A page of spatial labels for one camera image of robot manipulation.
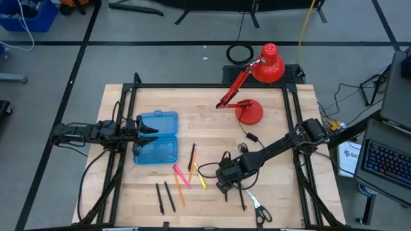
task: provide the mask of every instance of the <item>yellow cable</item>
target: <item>yellow cable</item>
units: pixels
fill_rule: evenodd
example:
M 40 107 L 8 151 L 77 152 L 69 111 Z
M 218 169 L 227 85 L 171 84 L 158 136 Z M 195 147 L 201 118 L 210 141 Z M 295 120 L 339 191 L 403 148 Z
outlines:
M 308 19 L 310 18 L 311 12 L 313 11 L 314 3 L 315 3 L 315 0 L 313 0 L 313 2 L 311 3 L 310 10 L 308 11 L 306 21 L 304 22 L 304 26 L 302 26 L 300 42 L 298 43 L 297 61 L 295 62 L 296 64 L 300 64 L 300 52 L 301 52 L 302 38 L 304 36 L 304 31 L 306 30 Z

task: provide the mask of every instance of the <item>wooden table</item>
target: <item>wooden table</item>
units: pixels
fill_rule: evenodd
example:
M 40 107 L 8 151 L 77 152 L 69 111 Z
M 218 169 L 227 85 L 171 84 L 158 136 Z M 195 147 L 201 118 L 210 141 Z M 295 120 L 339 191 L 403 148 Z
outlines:
M 111 118 L 113 106 L 121 95 L 121 88 L 122 85 L 106 86 L 98 120 Z M 240 151 L 237 145 L 243 142 L 247 144 L 250 151 L 261 149 L 258 143 L 245 137 L 234 115 L 234 109 L 215 109 L 216 103 L 226 92 L 227 89 L 141 88 L 137 90 L 134 117 L 154 110 L 178 112 L 177 165 L 188 178 L 187 166 L 194 142 L 197 144 L 195 161 L 199 165 L 219 162 L 224 151 L 230 151 L 233 158 L 238 156 Z M 312 117 L 320 119 L 313 86 L 298 85 L 298 94 L 303 119 Z M 296 122 L 292 95 L 289 95 L 293 121 Z M 243 125 L 243 127 L 247 132 L 256 134 L 265 146 L 289 132 L 281 89 L 241 89 L 234 101 L 245 98 L 258 100 L 264 108 L 264 116 L 258 124 Z M 208 188 L 204 190 L 195 174 L 191 180 L 190 190 L 180 180 L 186 201 L 186 206 L 183 207 L 171 171 L 172 164 L 136 165 L 132 161 L 131 145 L 128 147 L 116 216 L 117 227 L 161 227 L 164 221 L 169 221 L 171 227 L 256 227 L 253 203 L 246 193 L 243 193 L 243 197 L 247 208 L 243 212 L 238 190 L 233 189 L 228 192 L 226 203 L 224 195 L 215 186 L 216 179 L 206 179 Z M 92 145 L 87 164 L 101 151 L 101 146 Z M 319 146 L 319 152 L 328 155 L 327 146 Z M 85 216 L 101 194 L 108 157 L 107 154 L 93 164 L 85 177 L 81 200 L 82 216 Z M 261 168 L 257 184 L 250 190 L 273 217 L 273 222 L 264 224 L 265 228 L 303 227 L 301 202 L 292 158 L 292 151 L 288 150 L 267 161 Z M 331 162 L 319 155 L 312 155 L 311 161 L 318 195 L 335 217 L 345 223 Z M 215 169 L 215 167 L 204 168 L 203 174 L 214 175 Z M 176 212 L 171 209 L 164 181 L 169 185 Z M 252 181 L 254 177 L 244 180 L 242 185 L 249 185 Z M 162 215 L 159 210 L 155 183 L 160 185 L 165 215 Z M 307 202 L 311 222 L 315 223 L 309 196 Z M 108 221 L 110 206 L 111 198 L 107 200 L 105 221 Z M 78 221 L 76 214 L 73 221 Z

